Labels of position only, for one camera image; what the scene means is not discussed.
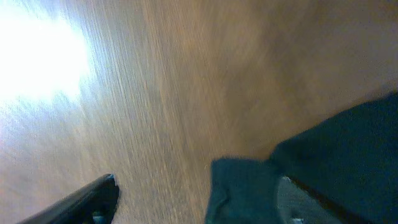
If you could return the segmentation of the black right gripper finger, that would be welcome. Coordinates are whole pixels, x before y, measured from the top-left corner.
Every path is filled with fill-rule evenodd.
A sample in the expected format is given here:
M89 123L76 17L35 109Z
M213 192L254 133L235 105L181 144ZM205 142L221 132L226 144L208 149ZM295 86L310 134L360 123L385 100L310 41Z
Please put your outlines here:
M111 224L117 210L119 186L113 174L105 174L22 224Z

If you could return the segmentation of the dark green t-shirt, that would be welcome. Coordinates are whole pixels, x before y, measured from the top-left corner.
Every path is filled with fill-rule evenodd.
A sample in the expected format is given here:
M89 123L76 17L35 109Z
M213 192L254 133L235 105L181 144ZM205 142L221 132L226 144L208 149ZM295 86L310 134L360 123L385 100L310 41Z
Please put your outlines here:
M396 223L397 94L342 111L265 160L211 164L206 223Z

